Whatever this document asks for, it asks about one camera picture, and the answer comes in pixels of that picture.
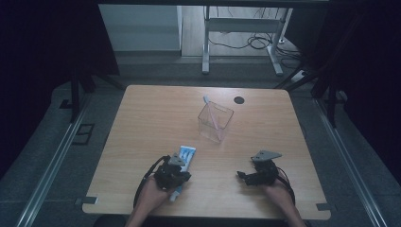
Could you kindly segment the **white power strip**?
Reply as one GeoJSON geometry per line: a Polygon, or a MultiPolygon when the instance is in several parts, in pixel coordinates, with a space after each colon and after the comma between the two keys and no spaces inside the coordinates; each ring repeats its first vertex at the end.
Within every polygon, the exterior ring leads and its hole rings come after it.
{"type": "Polygon", "coordinates": [[[300,70],[295,76],[291,79],[292,82],[297,82],[300,79],[304,78],[307,75],[307,72],[304,70],[300,70]]]}

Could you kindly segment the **metal floor rail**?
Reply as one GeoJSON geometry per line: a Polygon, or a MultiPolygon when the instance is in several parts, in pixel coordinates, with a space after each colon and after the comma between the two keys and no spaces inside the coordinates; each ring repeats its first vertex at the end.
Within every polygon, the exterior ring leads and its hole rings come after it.
{"type": "Polygon", "coordinates": [[[313,102],[319,110],[320,119],[324,124],[341,161],[343,162],[347,175],[357,192],[357,195],[366,211],[366,214],[369,217],[370,222],[374,227],[388,227],[388,224],[375,201],[373,193],[362,179],[361,174],[359,173],[357,166],[354,163],[354,160],[347,147],[345,146],[338,130],[332,126],[328,117],[326,116],[328,111],[325,109],[323,102],[319,99],[314,99],[313,102]]]}
{"type": "Polygon", "coordinates": [[[57,147],[55,154],[53,155],[49,165],[47,166],[41,179],[38,181],[37,186],[33,190],[27,204],[18,218],[14,227],[31,227],[35,218],[39,214],[39,211],[44,203],[44,200],[51,188],[60,168],[63,160],[70,149],[72,142],[78,132],[78,128],[81,125],[82,119],[85,116],[92,95],[85,95],[80,104],[80,111],[78,112],[77,118],[69,124],[66,133],[64,134],[59,146],[57,147]]]}

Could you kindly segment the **person's left hand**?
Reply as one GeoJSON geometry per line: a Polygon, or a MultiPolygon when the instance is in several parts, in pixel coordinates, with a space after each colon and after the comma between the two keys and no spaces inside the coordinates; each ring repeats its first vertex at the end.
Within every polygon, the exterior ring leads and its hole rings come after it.
{"type": "Polygon", "coordinates": [[[135,210],[142,215],[148,215],[167,200],[173,192],[173,189],[161,189],[155,178],[150,176],[141,190],[135,210]]]}

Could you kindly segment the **person's right hand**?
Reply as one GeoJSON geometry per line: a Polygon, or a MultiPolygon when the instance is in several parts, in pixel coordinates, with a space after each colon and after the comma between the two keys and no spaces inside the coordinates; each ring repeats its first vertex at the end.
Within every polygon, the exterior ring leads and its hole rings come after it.
{"type": "Polygon", "coordinates": [[[276,205],[283,213],[292,212],[295,208],[292,198],[286,186],[276,180],[271,185],[263,184],[261,186],[268,199],[276,205]]]}

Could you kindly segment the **black floor hatch frame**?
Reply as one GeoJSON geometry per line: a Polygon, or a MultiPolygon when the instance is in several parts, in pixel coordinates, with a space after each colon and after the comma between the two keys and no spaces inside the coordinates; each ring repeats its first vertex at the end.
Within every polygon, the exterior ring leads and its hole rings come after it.
{"type": "Polygon", "coordinates": [[[86,146],[93,134],[94,124],[80,124],[76,131],[72,144],[75,146],[86,146]]]}

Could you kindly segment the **dark curtain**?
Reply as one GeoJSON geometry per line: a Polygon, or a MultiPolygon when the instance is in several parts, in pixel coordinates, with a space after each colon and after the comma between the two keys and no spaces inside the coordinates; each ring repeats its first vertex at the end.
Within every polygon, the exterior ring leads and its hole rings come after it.
{"type": "MultiPolygon", "coordinates": [[[[333,74],[344,110],[401,184],[401,0],[364,1],[333,74]]],[[[295,9],[285,37],[320,67],[352,17],[351,9],[295,9]]]]}
{"type": "Polygon", "coordinates": [[[97,0],[0,0],[0,179],[76,71],[119,73],[97,0]]]}

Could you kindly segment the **black metal stand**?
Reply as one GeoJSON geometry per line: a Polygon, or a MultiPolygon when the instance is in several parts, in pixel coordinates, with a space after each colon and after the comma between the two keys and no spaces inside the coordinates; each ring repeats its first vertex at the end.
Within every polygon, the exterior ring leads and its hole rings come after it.
{"type": "Polygon", "coordinates": [[[347,27],[340,33],[339,39],[335,42],[330,55],[321,67],[285,87],[306,65],[306,61],[301,61],[289,76],[275,86],[275,89],[284,89],[287,92],[291,92],[314,79],[317,80],[310,94],[314,98],[321,98],[325,92],[328,92],[326,117],[333,127],[336,127],[335,109],[337,104],[337,79],[334,71],[339,64],[341,54],[345,51],[346,45],[348,45],[362,18],[362,12],[353,13],[352,18],[347,23],[347,27]]]}
{"type": "Polygon", "coordinates": [[[124,91],[126,89],[126,85],[118,82],[113,79],[111,76],[107,75],[104,72],[101,72],[98,69],[95,69],[92,66],[84,65],[78,66],[72,69],[71,71],[71,122],[75,122],[78,118],[78,114],[80,113],[80,99],[79,99],[79,87],[82,87],[85,93],[93,93],[95,91],[95,82],[93,80],[93,76],[96,76],[107,83],[111,84],[115,88],[124,91]]]}

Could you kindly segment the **white cabinet panel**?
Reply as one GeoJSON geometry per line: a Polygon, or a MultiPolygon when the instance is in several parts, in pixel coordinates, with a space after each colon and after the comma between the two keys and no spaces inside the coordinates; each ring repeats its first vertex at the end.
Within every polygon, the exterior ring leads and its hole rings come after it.
{"type": "Polygon", "coordinates": [[[181,6],[98,6],[114,51],[182,49],[181,6]]]}

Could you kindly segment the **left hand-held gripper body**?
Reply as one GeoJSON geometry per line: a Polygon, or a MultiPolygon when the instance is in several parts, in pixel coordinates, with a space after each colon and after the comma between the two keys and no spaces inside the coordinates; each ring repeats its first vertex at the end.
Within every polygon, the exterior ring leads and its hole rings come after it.
{"type": "Polygon", "coordinates": [[[167,155],[161,157],[155,165],[157,169],[154,171],[153,175],[157,185],[161,189],[170,190],[181,183],[185,183],[181,172],[183,161],[177,153],[174,153],[172,156],[167,155]]]}

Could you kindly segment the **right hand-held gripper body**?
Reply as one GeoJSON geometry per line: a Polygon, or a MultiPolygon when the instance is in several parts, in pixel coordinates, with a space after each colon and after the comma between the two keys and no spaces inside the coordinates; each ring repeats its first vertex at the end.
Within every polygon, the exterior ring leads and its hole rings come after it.
{"type": "Polygon", "coordinates": [[[273,159],[281,157],[280,153],[268,150],[260,150],[252,157],[252,162],[256,172],[250,175],[256,185],[272,184],[278,177],[278,169],[273,159]]]}

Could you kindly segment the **white blue toothpaste tube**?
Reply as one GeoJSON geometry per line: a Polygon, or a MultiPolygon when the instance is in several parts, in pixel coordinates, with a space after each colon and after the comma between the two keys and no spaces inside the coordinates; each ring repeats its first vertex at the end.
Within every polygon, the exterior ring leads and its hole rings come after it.
{"type": "MultiPolygon", "coordinates": [[[[183,166],[181,167],[181,172],[186,172],[189,168],[190,162],[196,153],[196,149],[188,146],[181,146],[179,157],[183,161],[183,166]]],[[[175,201],[177,197],[182,193],[183,187],[178,186],[175,191],[170,195],[169,200],[175,201]]]]}

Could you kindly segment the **clear plastic square cup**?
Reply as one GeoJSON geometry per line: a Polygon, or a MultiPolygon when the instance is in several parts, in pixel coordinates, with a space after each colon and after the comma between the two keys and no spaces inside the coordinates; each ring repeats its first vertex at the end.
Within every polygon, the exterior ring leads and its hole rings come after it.
{"type": "Polygon", "coordinates": [[[220,143],[226,136],[234,111],[209,101],[198,115],[200,135],[220,143]]]}

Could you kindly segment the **white metal desk frame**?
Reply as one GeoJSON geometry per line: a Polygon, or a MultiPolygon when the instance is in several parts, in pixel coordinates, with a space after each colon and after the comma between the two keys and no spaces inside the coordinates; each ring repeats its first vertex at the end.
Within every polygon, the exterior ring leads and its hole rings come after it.
{"type": "Polygon", "coordinates": [[[282,39],[282,34],[288,18],[289,9],[283,9],[279,19],[268,18],[228,18],[210,17],[210,6],[203,10],[204,17],[204,42],[202,49],[201,71],[204,75],[209,73],[209,34],[211,32],[239,32],[239,33],[266,33],[272,35],[271,44],[266,47],[277,77],[284,75],[283,69],[276,56],[278,44],[282,39]]]}

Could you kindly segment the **pink toothbrush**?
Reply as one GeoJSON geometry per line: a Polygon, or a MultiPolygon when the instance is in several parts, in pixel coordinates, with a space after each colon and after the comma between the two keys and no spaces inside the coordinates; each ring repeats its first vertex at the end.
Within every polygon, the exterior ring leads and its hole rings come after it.
{"type": "Polygon", "coordinates": [[[215,130],[219,131],[218,123],[217,123],[217,121],[215,119],[215,116],[213,114],[212,106],[210,105],[210,101],[209,101],[208,96],[203,96],[203,101],[204,101],[204,103],[206,104],[206,106],[208,108],[208,112],[210,114],[210,117],[211,117],[211,120],[212,120],[212,123],[214,125],[215,130]]]}

